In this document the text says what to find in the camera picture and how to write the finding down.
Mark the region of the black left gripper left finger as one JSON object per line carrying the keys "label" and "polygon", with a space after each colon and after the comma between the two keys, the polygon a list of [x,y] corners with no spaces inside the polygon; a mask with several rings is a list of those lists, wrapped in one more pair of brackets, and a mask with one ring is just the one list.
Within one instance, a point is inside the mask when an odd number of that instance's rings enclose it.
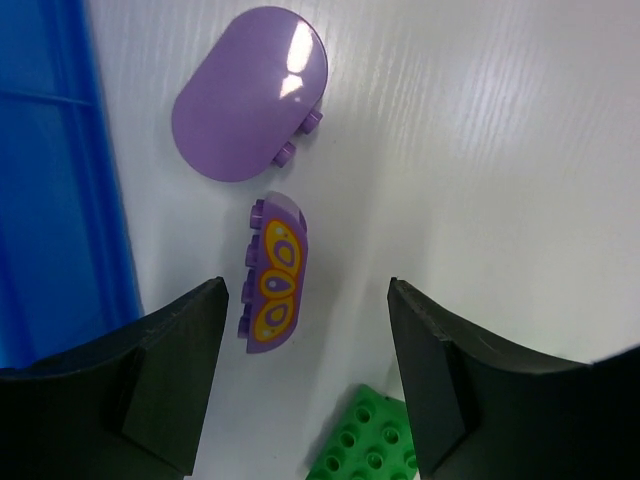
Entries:
{"label": "black left gripper left finger", "polygon": [[93,341],[3,369],[2,477],[190,476],[228,301],[216,277]]}

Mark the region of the purple butterfly lego brick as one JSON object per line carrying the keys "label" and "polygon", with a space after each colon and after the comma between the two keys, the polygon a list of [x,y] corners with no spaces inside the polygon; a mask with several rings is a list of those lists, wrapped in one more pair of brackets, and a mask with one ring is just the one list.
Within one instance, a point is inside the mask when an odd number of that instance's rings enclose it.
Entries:
{"label": "purple butterfly lego brick", "polygon": [[308,260],[308,229],[302,210],[272,191],[250,210],[253,235],[247,246],[248,274],[241,293],[238,337],[248,354],[272,351],[295,331]]}

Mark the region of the plain purple rounded lego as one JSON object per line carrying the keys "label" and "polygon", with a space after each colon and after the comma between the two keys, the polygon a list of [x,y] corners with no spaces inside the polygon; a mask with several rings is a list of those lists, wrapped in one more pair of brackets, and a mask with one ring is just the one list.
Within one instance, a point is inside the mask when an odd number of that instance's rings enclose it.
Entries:
{"label": "plain purple rounded lego", "polygon": [[234,18],[178,94],[172,134],[183,159],[222,182],[251,179],[295,155],[290,139],[311,133],[328,80],[320,36],[300,15],[274,6]]}

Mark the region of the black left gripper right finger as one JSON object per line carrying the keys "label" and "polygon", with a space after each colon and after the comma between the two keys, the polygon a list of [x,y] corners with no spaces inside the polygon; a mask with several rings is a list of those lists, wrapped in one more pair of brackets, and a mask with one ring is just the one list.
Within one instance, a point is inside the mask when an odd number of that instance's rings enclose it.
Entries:
{"label": "black left gripper right finger", "polygon": [[639,351],[593,363],[496,335],[392,279],[388,309],[424,479],[635,479]]}

